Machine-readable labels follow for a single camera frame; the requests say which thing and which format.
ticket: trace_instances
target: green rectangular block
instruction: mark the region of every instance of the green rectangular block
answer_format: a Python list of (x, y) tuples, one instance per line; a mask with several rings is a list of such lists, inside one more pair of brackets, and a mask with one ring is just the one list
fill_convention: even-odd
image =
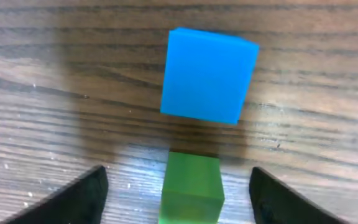
[(169, 153), (159, 224), (217, 223), (223, 202), (219, 159)]

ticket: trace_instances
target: blue cube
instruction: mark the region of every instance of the blue cube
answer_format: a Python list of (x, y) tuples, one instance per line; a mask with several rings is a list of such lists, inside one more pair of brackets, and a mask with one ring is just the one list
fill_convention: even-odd
[(258, 51), (239, 37), (171, 30), (161, 113), (237, 124)]

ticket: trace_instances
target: green cube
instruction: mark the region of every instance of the green cube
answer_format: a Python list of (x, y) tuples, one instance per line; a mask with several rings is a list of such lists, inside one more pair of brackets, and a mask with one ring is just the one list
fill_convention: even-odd
[(223, 202), (219, 159), (169, 153), (159, 224), (217, 223)]

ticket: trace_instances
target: wooden table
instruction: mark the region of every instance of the wooden table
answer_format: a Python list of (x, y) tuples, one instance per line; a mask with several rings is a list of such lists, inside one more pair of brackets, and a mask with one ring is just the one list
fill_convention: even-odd
[[(178, 26), (262, 47), (239, 125), (159, 113)], [(0, 0), (0, 220), (103, 164), (103, 223), (156, 223), (170, 148), (219, 155), (221, 223), (253, 166), (358, 223), (358, 0)]]

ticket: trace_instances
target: toy block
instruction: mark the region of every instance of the toy block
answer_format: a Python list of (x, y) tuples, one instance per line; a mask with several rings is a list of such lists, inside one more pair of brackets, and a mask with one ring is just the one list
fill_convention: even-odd
[(223, 202), (219, 159), (169, 153), (159, 224), (217, 223)]
[(171, 30), (161, 113), (237, 124), (258, 51), (240, 37)]

